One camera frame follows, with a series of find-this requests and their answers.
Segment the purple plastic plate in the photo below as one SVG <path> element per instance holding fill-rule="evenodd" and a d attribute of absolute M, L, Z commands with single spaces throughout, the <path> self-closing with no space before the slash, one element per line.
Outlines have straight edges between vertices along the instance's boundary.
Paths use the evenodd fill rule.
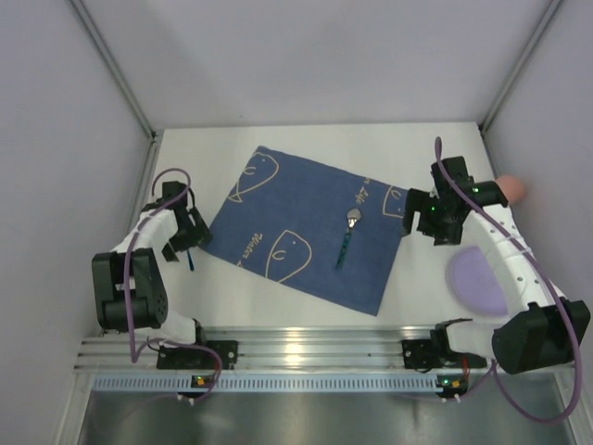
<path fill-rule="evenodd" d="M 470 312 L 484 316 L 508 314 L 503 290 L 478 247 L 457 251 L 446 269 L 448 288 Z"/>

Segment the silver spoon green handle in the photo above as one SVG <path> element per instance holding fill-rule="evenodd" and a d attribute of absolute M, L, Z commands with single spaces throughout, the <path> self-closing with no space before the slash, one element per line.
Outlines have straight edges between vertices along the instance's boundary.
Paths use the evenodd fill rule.
<path fill-rule="evenodd" d="M 335 264 L 336 269 L 340 269 L 344 264 L 352 233 L 356 224 L 361 220 L 361 218 L 362 213 L 359 208 L 353 208 L 347 212 L 347 229 L 345 231 L 345 235 Z"/>

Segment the pink plastic cup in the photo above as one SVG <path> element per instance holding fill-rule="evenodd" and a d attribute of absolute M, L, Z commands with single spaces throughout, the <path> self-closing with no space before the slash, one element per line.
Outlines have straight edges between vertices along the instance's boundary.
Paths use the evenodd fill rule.
<path fill-rule="evenodd" d="M 518 204 L 527 194 L 524 183 L 514 176 L 500 175 L 496 183 L 510 205 Z"/>

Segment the blue whale print cloth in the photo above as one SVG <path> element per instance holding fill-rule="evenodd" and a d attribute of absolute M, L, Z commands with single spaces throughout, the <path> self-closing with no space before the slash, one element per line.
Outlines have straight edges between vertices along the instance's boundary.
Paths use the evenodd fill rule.
<path fill-rule="evenodd" d="M 407 190 L 259 146 L 215 216 L 204 250 L 284 286 L 378 314 Z M 343 266 L 347 212 L 359 208 Z"/>

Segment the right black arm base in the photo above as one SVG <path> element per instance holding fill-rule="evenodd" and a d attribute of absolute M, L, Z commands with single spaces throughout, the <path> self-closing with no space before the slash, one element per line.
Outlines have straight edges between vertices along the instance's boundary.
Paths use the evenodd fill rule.
<path fill-rule="evenodd" d="M 404 339 L 401 341 L 404 367 L 428 372 L 436 369 L 485 369 L 486 359 L 474 354 L 446 352 L 430 339 Z"/>

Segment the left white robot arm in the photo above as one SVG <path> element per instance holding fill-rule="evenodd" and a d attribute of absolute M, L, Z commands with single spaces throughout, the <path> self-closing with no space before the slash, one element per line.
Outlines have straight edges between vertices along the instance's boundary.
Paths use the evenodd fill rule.
<path fill-rule="evenodd" d="M 168 181 L 161 191 L 117 246 L 92 259 L 97 321 L 107 331 L 150 329 L 167 340 L 202 344 L 200 323 L 170 308 L 158 262 L 178 262 L 180 254 L 208 244 L 212 233 L 189 185 Z"/>

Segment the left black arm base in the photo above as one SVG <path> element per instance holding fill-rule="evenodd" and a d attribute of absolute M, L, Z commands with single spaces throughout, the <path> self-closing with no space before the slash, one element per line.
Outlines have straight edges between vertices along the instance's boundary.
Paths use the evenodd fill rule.
<path fill-rule="evenodd" d="M 204 350 L 161 346 L 158 350 L 159 370 L 230 370 L 237 363 L 239 343 L 236 340 L 209 340 L 206 347 L 221 358 L 217 359 Z"/>

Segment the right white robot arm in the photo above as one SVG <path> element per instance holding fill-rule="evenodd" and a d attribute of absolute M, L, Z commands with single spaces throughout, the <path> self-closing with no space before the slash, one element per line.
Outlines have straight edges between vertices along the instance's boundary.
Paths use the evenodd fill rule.
<path fill-rule="evenodd" d="M 418 231 L 437 246 L 470 241 L 486 261 L 506 302 L 494 320 L 449 320 L 431 333 L 447 355 L 494 360 L 509 375 L 580 363 L 591 320 L 584 301 L 568 300 L 536 267 L 514 222 L 509 200 L 494 181 L 476 182 L 462 157 L 436 161 L 432 191 L 407 194 L 403 235 Z"/>

